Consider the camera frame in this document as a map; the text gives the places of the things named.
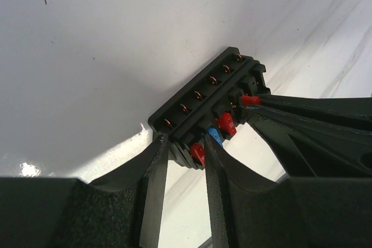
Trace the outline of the black fuse box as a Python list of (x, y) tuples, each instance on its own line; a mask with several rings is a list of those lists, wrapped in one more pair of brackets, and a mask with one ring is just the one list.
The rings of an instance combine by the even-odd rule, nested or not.
[(209, 127), (218, 130), (222, 142), (230, 140), (233, 136), (224, 133), (216, 119), (229, 112), (235, 127), (243, 124), (241, 96), (270, 93), (265, 72), (261, 62), (232, 46), (212, 59), (148, 119), (154, 136), (169, 136), (169, 159), (182, 167), (202, 170), (190, 155), (191, 145), (200, 143), (204, 148)]

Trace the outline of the red blade fuse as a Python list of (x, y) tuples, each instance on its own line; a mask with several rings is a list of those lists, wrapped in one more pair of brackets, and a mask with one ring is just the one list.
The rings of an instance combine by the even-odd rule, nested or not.
[(229, 112), (224, 112), (216, 121), (219, 128), (227, 135), (234, 136), (237, 133), (235, 123)]
[(258, 96), (242, 95), (241, 96), (241, 103), (244, 107), (248, 107), (250, 105), (260, 105), (261, 100)]
[(194, 143), (190, 147), (190, 155), (203, 167), (205, 166), (205, 151), (200, 143)]

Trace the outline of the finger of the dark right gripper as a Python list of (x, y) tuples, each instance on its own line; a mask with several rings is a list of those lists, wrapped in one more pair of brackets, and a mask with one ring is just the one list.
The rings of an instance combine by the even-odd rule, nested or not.
[(295, 177), (370, 177), (371, 132), (330, 124), (260, 105), (244, 108), (245, 121)]
[(371, 97), (299, 98), (259, 95), (261, 104), (272, 109), (357, 130), (371, 130)]

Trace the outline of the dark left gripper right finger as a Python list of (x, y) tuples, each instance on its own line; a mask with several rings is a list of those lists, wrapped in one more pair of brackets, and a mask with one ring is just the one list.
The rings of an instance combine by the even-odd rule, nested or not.
[(370, 247), (371, 179), (271, 181), (205, 139), (214, 247)]

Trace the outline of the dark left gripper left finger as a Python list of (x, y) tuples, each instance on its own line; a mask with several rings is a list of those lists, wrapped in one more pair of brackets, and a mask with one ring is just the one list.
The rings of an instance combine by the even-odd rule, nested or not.
[(91, 183), (1, 178), (2, 247), (157, 247), (167, 136)]

